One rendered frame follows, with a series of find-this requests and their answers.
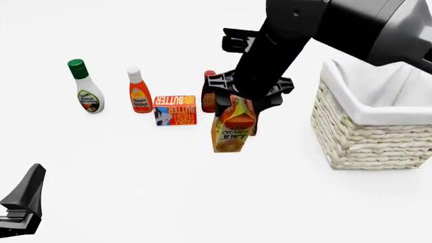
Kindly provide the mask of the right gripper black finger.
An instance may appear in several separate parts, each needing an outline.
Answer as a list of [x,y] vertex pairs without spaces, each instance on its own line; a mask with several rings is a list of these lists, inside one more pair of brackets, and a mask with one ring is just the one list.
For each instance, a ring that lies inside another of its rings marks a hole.
[[231,106],[230,95],[217,95],[215,97],[215,117],[221,117],[223,112]]
[[255,113],[254,124],[253,124],[253,127],[251,127],[251,129],[250,129],[250,135],[251,136],[257,135],[259,114],[260,113]]

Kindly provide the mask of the pale woven wicker basket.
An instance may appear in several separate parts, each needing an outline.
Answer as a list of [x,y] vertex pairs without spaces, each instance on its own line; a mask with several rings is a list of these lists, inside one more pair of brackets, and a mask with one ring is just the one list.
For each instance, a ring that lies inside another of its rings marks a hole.
[[324,82],[310,122],[333,169],[414,169],[432,157],[432,125],[357,125]]

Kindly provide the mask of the orange juice carton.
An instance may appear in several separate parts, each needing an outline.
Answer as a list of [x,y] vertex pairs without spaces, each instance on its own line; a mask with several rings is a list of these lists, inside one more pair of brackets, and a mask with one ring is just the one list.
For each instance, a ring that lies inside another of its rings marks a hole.
[[250,135],[255,112],[252,101],[230,95],[232,106],[221,117],[215,117],[211,128],[213,151],[215,153],[240,152]]

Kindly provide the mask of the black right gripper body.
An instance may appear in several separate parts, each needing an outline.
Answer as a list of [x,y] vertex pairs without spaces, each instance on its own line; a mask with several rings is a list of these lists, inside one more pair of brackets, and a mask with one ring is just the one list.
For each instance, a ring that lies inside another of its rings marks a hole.
[[236,95],[252,101],[254,112],[261,113],[266,109],[280,106],[283,103],[282,94],[290,94],[294,90],[294,83],[290,78],[281,77],[268,91],[265,96],[257,99],[242,94],[238,91],[234,82],[234,70],[215,74],[207,77],[207,84],[211,87],[215,96]]

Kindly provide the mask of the red butter box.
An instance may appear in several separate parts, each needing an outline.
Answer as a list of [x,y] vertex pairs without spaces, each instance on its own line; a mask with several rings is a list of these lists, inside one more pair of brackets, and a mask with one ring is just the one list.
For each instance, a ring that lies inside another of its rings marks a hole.
[[155,97],[153,109],[158,126],[196,125],[196,97],[193,95]]

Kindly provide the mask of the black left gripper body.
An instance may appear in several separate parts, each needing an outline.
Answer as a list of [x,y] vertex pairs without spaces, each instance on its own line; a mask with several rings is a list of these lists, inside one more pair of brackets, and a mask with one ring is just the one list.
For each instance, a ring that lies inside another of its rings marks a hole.
[[1,204],[7,214],[0,215],[0,238],[35,234],[42,219],[39,210],[27,206]]

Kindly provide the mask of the tomato ketchup bottle white cap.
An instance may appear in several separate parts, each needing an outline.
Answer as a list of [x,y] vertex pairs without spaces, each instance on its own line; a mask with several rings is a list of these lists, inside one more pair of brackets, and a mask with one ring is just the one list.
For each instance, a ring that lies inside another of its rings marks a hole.
[[130,80],[130,100],[136,113],[150,113],[153,110],[151,94],[138,67],[130,67],[127,70]]

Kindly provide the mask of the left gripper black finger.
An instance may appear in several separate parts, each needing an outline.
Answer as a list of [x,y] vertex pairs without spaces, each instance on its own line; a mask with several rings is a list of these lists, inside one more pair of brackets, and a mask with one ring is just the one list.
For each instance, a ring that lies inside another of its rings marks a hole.
[[46,169],[35,163],[22,178],[21,182],[3,199],[0,205],[7,209],[8,213],[25,212],[35,214],[41,218],[41,194]]

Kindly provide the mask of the ranch dressing bottle green cap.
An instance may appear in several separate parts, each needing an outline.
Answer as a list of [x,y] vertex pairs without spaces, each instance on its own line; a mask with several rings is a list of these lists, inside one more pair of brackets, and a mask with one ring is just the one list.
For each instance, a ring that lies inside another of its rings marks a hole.
[[81,59],[68,61],[69,67],[77,86],[77,99],[88,113],[100,113],[105,106],[105,98],[98,86],[92,81],[88,70]]

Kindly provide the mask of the dark red sauce bottle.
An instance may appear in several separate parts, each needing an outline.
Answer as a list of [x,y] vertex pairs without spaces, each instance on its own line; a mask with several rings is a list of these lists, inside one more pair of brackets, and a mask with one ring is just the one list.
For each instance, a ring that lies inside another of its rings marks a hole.
[[215,112],[215,93],[211,87],[207,84],[207,77],[214,76],[216,73],[213,70],[206,70],[204,73],[205,82],[202,87],[201,94],[201,107],[205,113]]

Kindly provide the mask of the white cloth basket liner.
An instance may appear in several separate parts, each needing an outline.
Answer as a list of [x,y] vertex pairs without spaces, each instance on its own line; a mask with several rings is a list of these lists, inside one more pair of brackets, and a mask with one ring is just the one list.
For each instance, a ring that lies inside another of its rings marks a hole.
[[323,62],[321,80],[358,125],[432,125],[432,74],[404,62],[338,56]]

